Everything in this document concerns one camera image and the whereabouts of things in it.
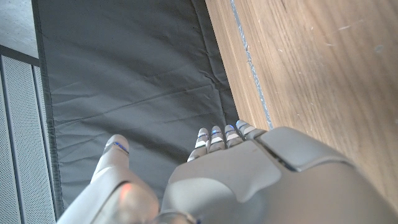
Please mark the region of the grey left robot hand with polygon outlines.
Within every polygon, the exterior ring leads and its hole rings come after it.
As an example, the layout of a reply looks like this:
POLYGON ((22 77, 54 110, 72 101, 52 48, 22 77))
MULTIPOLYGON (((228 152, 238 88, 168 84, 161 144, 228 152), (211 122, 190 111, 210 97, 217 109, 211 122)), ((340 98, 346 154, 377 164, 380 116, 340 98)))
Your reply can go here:
POLYGON ((396 223, 397 212, 346 156, 288 127, 239 120, 198 132, 158 199, 112 136, 60 223, 396 223))

